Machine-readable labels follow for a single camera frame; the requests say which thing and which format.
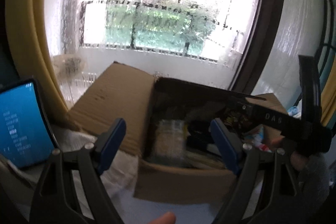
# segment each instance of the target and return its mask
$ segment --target open cardboard box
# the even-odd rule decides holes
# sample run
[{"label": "open cardboard box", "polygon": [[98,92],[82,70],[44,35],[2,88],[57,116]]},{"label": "open cardboard box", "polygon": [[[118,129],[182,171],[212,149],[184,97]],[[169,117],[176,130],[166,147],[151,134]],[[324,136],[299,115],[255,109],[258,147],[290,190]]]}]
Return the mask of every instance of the open cardboard box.
[{"label": "open cardboard box", "polygon": [[[68,119],[94,135],[106,131],[116,118],[125,119],[127,132],[120,149],[139,157],[136,198],[179,204],[223,200],[236,178],[231,171],[176,168],[143,159],[148,148],[149,120],[159,93],[168,94],[175,102],[200,105],[207,101],[225,102],[233,95],[243,96],[182,80],[156,78],[130,66],[113,63],[68,112]],[[266,100],[248,100],[286,113],[273,94],[261,97]],[[266,143],[279,135],[280,132],[265,128]]]}]

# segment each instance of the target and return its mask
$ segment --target yellow curtain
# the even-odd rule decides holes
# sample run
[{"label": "yellow curtain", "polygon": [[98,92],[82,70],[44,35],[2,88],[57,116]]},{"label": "yellow curtain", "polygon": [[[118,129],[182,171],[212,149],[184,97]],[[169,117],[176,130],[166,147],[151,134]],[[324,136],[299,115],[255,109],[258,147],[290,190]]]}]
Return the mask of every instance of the yellow curtain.
[{"label": "yellow curtain", "polygon": [[336,111],[336,59],[322,92],[322,124],[327,126]]},{"label": "yellow curtain", "polygon": [[48,117],[65,123],[68,108],[49,56],[44,0],[6,0],[5,19],[10,51],[20,77],[33,75],[38,79]]}]

